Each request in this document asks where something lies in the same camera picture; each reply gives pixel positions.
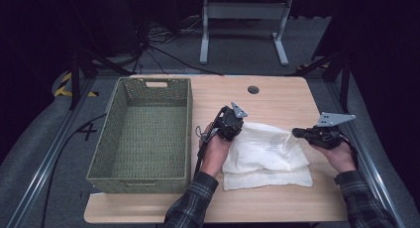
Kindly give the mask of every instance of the basket handle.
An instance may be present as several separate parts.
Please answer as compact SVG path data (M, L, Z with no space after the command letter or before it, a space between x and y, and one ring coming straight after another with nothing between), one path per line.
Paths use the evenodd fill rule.
M156 186L154 181L124 182L126 186Z
M144 87L161 87L161 88L173 88L175 87L174 79L167 78L140 78Z

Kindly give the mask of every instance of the metal frame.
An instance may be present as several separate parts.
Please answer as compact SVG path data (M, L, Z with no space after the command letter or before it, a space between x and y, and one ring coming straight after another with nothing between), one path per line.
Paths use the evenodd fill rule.
M277 50L281 65L288 65L281 37L290 12L292 0L285 3L229 3L209 2L203 3L203 37L201 40L200 63L207 63L209 48L208 21L214 19L270 19L280 22L278 31L272 33L272 39Z
M58 133L56 134L50 149L47 151L44 160L42 161L38 170L34 173L34 177L28 186L24 196L22 197L18 207L12 215L12 218L9 220L6 227L22 227L24 222L33 207L35 201L37 200L38 195L43 189L44 184L50 176L50 173L53 170L53 165L58 159L59 151L62 148L65 137L68 134L68 130L77 116L81 106L83 105L84 100L88 96L90 90L94 84L94 79L87 79L84 83L81 90L81 97L78 100L78 103L74 105L73 110L69 110L65 119L60 127Z
M339 111L343 112L338 89L332 83L326 83L326 86L331 97L335 102L335 106L339 109ZM377 200L379 200L382 206L385 207L386 210L395 218L397 227L405 228L405 225L397 212L395 204L393 203L385 187L385 184L383 183L382 178L380 177L380 174L377 171L373 160L371 159L368 153L368 150L358 139L358 133L355 129L354 122L351 121L348 123L344 123L340 125L340 127L348 132L346 135L349 137L352 144L354 144L354 146L358 148L359 166L367 179L367 183L369 184L373 195Z

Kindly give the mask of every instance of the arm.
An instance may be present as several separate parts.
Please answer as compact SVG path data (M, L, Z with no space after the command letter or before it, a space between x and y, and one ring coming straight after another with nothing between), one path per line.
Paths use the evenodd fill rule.
M204 216L219 182L216 176L228 157L232 142L214 136L206 149L200 171L185 193L167 210L164 227L202 227Z
M312 147L339 173L335 181L346 201L351 227L396 227L393 217L374 198L362 174L356 170L348 144L343 142L333 150Z

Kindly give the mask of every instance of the cloth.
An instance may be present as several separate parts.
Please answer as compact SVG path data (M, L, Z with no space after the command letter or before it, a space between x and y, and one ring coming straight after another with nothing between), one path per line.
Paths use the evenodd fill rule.
M167 210L164 227L202 227L204 216L219 182L199 171L185 193Z
M225 190L265 185L312 186L309 162L291 132L246 122L223 164Z
M335 181L346 201L351 227L396 227L393 217L374 198L358 171L342 172Z

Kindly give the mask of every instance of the white towel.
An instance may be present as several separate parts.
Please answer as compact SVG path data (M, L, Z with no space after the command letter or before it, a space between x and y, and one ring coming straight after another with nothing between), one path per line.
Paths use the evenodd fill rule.
M261 123L245 122L223 164L224 189L265 185L312 186L309 162L293 135Z

